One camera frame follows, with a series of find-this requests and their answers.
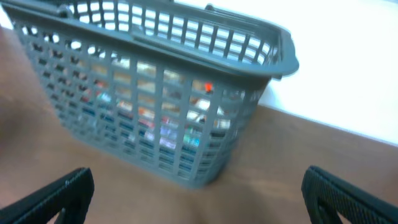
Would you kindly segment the multicolour Kleenex tissue multipack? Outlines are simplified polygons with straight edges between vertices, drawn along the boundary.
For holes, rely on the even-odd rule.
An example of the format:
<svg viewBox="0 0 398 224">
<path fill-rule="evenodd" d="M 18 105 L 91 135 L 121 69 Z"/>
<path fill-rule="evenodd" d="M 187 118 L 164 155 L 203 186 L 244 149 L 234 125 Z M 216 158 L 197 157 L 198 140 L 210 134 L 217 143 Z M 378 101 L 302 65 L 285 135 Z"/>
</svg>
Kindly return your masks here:
<svg viewBox="0 0 398 224">
<path fill-rule="evenodd" d="M 99 101 L 99 118 L 105 122 L 104 137 L 112 141 L 122 141 L 127 146 L 134 147 L 139 138 L 148 147 L 155 142 L 155 113 L 147 108 L 139 108 L 137 133 L 134 132 L 131 102 L 117 98 L 116 111 L 111 106 L 111 96 L 105 92 L 96 92 Z M 159 144 L 169 149 L 177 148 L 178 121 L 168 116 L 163 116 L 160 125 Z"/>
</svg>

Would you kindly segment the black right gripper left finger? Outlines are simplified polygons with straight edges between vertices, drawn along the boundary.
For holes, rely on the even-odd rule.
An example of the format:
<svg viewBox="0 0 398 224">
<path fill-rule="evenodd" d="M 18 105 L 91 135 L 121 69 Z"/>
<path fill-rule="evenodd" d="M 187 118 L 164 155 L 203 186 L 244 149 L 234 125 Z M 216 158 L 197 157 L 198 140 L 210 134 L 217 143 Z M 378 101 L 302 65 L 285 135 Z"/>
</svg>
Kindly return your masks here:
<svg viewBox="0 0 398 224">
<path fill-rule="evenodd" d="M 77 168 L 2 208 L 1 223 L 84 223 L 94 191 L 90 168 Z"/>
</svg>

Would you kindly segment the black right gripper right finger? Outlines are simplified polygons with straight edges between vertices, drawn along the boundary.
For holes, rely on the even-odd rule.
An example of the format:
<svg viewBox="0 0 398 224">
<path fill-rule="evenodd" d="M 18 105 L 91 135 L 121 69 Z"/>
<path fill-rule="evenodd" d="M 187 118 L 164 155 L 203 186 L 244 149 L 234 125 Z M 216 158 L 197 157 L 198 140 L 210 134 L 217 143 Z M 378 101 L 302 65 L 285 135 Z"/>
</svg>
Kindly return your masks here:
<svg viewBox="0 0 398 224">
<path fill-rule="evenodd" d="M 320 167 L 308 167 L 301 191 L 312 223 L 397 223 L 396 206 Z"/>
</svg>

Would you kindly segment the grey plastic mesh basket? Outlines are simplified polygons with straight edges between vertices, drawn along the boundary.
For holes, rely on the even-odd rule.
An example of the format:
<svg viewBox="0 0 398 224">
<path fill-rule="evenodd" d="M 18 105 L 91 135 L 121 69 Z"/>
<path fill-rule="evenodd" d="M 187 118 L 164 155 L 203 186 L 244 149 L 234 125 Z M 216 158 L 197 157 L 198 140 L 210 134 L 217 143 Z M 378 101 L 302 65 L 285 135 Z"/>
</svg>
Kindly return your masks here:
<svg viewBox="0 0 398 224">
<path fill-rule="evenodd" d="M 271 80 L 299 69 L 290 32 L 212 5 L 174 1 L 2 1 L 61 124 L 75 137 L 180 185 L 227 166 Z M 204 84 L 213 84 L 213 93 Z M 96 92 L 155 113 L 155 142 L 104 137 Z M 159 144 L 163 116 L 177 148 Z"/>
</svg>

